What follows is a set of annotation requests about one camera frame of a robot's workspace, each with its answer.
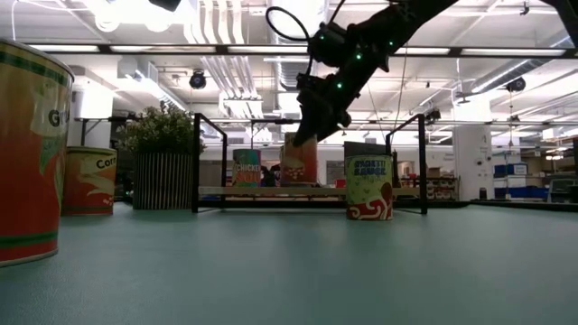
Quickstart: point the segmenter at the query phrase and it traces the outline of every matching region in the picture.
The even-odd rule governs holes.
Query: can label
[[[392,219],[392,160],[386,155],[346,159],[347,217],[363,220]]]
[[[117,152],[69,147],[62,215],[109,215],[115,195]]]
[[[233,150],[233,186],[259,187],[261,152],[251,149]]]
[[[0,262],[56,249],[71,86],[63,67],[0,43]]]
[[[286,133],[281,152],[281,184],[317,183],[317,139],[307,140],[300,147],[293,146],[295,133]]]

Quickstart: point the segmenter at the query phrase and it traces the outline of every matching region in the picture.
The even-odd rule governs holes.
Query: wooden platform
[[[304,195],[304,196],[345,196],[347,189],[329,188],[240,188],[240,187],[199,187],[200,195]],[[394,196],[419,196],[418,188],[394,189]]]

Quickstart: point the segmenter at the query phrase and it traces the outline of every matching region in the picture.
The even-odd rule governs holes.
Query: potato can
[[[72,83],[63,63],[0,40],[0,266],[57,251]]]

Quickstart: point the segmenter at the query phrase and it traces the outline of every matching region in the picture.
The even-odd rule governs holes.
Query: green can
[[[389,155],[360,155],[345,159],[347,218],[393,218],[392,164],[392,157]]]

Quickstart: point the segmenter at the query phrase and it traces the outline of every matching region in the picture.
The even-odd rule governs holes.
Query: potted plant
[[[120,131],[135,157],[134,209],[191,207],[193,117],[176,107],[147,107]],[[199,153],[204,146],[200,145]]]

